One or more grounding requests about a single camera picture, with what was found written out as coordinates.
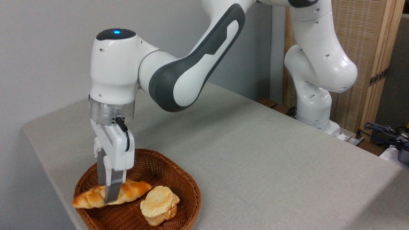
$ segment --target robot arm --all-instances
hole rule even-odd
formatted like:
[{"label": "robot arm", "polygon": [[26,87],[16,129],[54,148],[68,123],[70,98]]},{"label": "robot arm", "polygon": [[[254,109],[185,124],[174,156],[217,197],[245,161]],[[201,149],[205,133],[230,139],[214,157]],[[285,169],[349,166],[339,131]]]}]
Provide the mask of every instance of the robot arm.
[{"label": "robot arm", "polygon": [[[133,166],[135,144],[126,123],[133,119],[137,86],[149,92],[152,99],[166,111],[177,112],[191,106],[239,36],[245,13],[255,2],[202,0],[203,8],[211,19],[210,26],[190,53],[180,59],[150,45],[130,30],[109,29],[98,34],[92,49],[89,101],[91,124],[97,135],[94,155],[98,158],[99,184],[106,185],[106,203],[117,199],[126,170]],[[297,14],[303,13],[299,10],[314,7],[320,2],[330,4],[330,0],[259,2],[290,7],[294,18],[300,20],[297,28],[302,32],[297,33],[298,37],[309,34],[302,24],[306,22],[306,16],[297,17]],[[314,68],[316,63],[320,66],[321,60],[316,58],[319,54],[308,48],[311,44],[316,44],[314,47],[320,45],[317,37],[299,40],[303,43],[302,47],[307,49],[305,54],[312,60],[317,59],[311,61]]]},{"label": "robot arm", "polygon": [[343,51],[334,30],[330,0],[305,8],[290,8],[297,45],[285,56],[297,92],[297,120],[339,139],[345,136],[329,120],[332,99],[352,87],[357,68]]}]

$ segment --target white bread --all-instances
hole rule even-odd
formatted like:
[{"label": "white bread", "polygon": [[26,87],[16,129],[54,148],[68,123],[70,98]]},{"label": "white bread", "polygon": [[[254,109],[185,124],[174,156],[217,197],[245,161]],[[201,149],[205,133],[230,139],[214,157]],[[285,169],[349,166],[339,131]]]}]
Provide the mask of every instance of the white bread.
[{"label": "white bread", "polygon": [[126,179],[125,183],[121,184],[121,190],[117,201],[105,204],[105,186],[97,185],[87,192],[81,193],[74,198],[72,206],[76,208],[94,208],[103,207],[105,205],[118,205],[125,202],[131,202],[143,196],[152,188],[150,184],[145,181],[135,182]]},{"label": "white bread", "polygon": [[156,186],[141,202],[141,211],[149,225],[158,226],[175,217],[179,202],[179,197],[168,187]]}]

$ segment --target croissant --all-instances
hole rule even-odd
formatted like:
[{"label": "croissant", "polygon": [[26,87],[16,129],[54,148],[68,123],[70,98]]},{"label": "croissant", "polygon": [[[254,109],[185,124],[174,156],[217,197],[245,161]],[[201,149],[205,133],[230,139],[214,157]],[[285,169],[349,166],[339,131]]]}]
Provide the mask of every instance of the croissant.
[{"label": "croissant", "polygon": [[74,198],[72,206],[76,208],[94,208],[103,207],[105,205],[119,205],[136,200],[151,188],[152,186],[145,181],[135,182],[126,179],[125,183],[121,184],[118,199],[114,202],[105,204],[105,185],[97,185]]}]

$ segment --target brown woven basket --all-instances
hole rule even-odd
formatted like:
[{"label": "brown woven basket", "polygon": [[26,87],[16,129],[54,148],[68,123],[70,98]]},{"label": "brown woven basket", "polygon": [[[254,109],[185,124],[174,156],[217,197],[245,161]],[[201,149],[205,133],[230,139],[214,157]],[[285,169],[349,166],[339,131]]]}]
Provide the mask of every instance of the brown woven basket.
[{"label": "brown woven basket", "polygon": [[[74,197],[98,185],[97,164],[91,166],[78,181]],[[146,181],[153,187],[169,187],[179,198],[178,213],[159,226],[152,227],[145,220],[139,207],[146,195],[133,202],[121,205],[107,205],[102,208],[77,209],[89,229],[95,230],[176,230],[190,229],[200,210],[201,196],[194,179],[166,156],[147,149],[135,150],[134,167],[126,177],[133,181]]]}]

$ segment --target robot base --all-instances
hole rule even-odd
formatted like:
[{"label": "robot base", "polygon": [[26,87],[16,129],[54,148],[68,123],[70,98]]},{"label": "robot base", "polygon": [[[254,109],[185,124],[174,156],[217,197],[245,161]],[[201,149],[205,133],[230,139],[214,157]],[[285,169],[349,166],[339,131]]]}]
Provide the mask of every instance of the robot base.
[{"label": "robot base", "polygon": [[321,125],[311,125],[312,127],[324,131],[338,139],[345,140],[345,135],[341,132],[339,125],[331,120]]}]

